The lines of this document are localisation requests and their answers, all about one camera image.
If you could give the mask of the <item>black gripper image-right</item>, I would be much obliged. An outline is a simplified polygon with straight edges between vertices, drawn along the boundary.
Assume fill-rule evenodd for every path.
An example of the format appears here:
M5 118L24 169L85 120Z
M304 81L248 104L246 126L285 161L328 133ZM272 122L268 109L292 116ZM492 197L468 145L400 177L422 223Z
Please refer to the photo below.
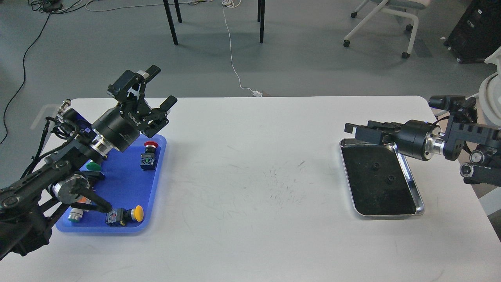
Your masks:
M369 120L367 125L346 123L344 132L354 134L355 139L373 145L393 143L401 155L428 161L431 154L426 151L428 136L435 130L433 123L409 120L402 123L380 123Z

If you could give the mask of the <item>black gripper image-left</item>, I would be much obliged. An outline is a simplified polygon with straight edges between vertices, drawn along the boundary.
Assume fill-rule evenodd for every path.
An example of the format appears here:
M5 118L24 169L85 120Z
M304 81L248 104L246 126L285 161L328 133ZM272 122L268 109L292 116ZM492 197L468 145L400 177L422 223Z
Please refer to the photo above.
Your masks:
M141 134L152 138L169 123L168 114L178 101L176 97L170 95L154 109L145 101L146 84L160 72L156 65L146 71L126 70L108 86L107 94L118 104L92 124L99 141L124 152Z

